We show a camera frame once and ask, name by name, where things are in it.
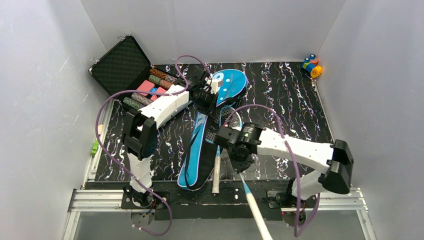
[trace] marble pattern surface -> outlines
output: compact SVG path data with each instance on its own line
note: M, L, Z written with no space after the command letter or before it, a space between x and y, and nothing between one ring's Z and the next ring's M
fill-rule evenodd
M174 65L156 65L156 68L176 74ZM184 75L198 68L198 64L180 66ZM301 69L300 62L255 62L255 63L214 63L207 64L211 73L224 69L237 69L244 72L249 81L246 96L240 103L261 104L274 109L281 117L286 134L317 143L332 141L329 126L321 106L315 81ZM273 114L262 108L244 109L240 113L244 122L253 122L276 130ZM121 132L125 111L117 101L113 106L105 145L112 155L129 167L124 154ZM159 129L157 151L151 162L153 181L176 181L181 168L184 145L189 144L194 124L195 109L190 105ZM227 151L223 151L221 179L233 180ZM287 179L295 176L293 163L273 156L254 156L255 164L243 173L247 180ZM312 171L300 164L300 174ZM102 154L97 168L96 181L129 181L129 176Z

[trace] toy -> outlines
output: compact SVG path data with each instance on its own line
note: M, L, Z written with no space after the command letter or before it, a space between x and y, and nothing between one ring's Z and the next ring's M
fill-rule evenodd
M309 57L305 57L304 61L302 62L302 68L308 71L311 77L316 78L323 72L323 68L317 64L317 56L315 54L311 54Z

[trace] black marble table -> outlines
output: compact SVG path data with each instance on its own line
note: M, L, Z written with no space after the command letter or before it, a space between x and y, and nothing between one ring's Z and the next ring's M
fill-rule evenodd
M181 71L188 76L198 64L184 64ZM244 72L249 81L247 94L241 105L261 104L274 109L281 117L286 134L317 143L330 143L332 137L312 78L301 69L301 62L255 62L207 64L211 73L224 69ZM156 65L156 68L177 74L174 65ZM276 129L276 121L270 112L262 108L245 109L241 113L244 122L253 122ZM125 111L116 101L113 106L105 146L125 166L130 166L121 143ZM176 181L182 165L184 145L189 143L194 124L195 109L190 105L159 129L157 151L151 162L153 181ZM255 164L243 174L246 180L278 180L295 177L293 163L272 156L254 156ZM300 164L301 175L312 171ZM221 180L235 180L227 152L221 161ZM96 182L127 182L129 176L109 159L100 157Z

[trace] case lid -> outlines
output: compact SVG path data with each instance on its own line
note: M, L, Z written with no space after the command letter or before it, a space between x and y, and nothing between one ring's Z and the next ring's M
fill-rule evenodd
M150 60L132 35L126 35L93 64L88 72L109 95L126 90L146 69Z

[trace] racket handle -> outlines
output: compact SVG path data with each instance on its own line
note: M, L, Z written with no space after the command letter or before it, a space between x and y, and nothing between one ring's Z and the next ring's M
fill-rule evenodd
M213 180L212 180L212 193L220 193L220 167L221 167L221 156L215 157L215 168L213 170Z

